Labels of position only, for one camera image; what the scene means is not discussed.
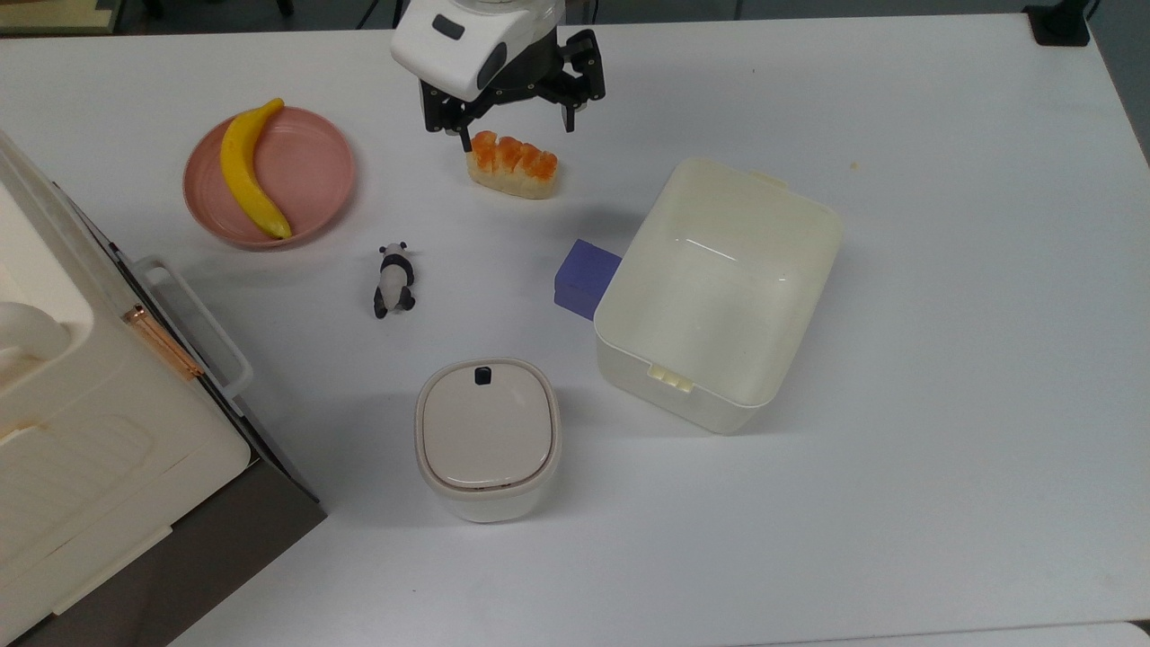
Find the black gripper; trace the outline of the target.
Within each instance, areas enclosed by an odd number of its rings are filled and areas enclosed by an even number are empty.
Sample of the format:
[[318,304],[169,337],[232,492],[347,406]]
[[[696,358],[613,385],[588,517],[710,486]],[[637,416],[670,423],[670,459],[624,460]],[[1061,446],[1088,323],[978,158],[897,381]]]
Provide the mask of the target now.
[[534,98],[562,108],[572,134],[584,106],[606,95],[591,29],[559,40],[558,18],[420,18],[420,109],[427,131],[457,134],[473,152],[469,128],[501,105]]

